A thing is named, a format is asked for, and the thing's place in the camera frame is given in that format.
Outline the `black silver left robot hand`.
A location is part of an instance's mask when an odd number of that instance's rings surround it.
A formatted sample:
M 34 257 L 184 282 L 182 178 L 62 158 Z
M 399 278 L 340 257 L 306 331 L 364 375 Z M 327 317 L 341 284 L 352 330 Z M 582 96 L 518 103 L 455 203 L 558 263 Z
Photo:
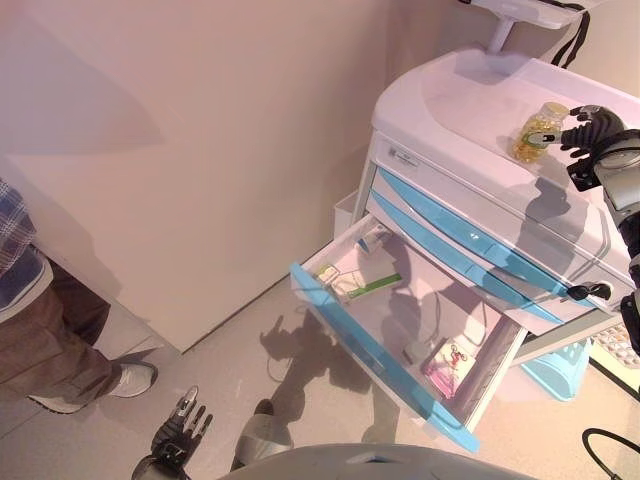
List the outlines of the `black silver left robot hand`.
M 168 419 L 156 431 L 151 453 L 173 464 L 185 464 L 209 429 L 213 415 L 198 403 L 199 387 L 191 386 L 178 400 Z

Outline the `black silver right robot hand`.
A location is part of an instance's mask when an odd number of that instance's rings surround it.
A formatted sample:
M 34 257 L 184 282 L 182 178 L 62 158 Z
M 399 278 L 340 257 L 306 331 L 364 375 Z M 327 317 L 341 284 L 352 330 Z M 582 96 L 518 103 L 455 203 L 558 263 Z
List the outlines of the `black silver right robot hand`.
M 538 127 L 524 136 L 525 143 L 542 149 L 548 145 L 558 145 L 561 151 L 570 151 L 571 158 L 583 158 L 595 146 L 626 129 L 622 119 L 603 106 L 575 107 L 569 111 L 569 116 L 579 125 L 563 131 L 557 128 L 543 131 Z

